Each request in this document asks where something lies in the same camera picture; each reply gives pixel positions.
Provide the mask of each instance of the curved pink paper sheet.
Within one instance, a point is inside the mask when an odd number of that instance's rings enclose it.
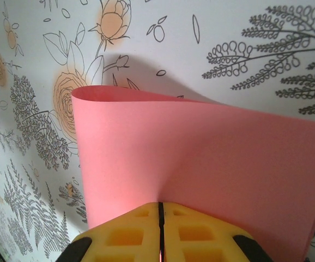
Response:
[[[315,122],[113,86],[72,95],[91,228],[171,201],[244,228],[274,261],[303,261]]]

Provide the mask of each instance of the wallpaper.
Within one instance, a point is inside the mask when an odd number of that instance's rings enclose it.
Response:
[[[315,1],[0,0],[6,260],[87,230],[71,91],[98,84],[315,121]]]

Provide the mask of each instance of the floral wallpaper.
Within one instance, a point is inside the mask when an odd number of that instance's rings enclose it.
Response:
[[[87,230],[71,91],[99,84],[315,121],[315,2],[0,0],[7,261]]]

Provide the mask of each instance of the pink paper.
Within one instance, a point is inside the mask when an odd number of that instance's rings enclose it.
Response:
[[[170,201],[302,262],[315,229],[315,122],[112,86],[72,103],[90,228]]]

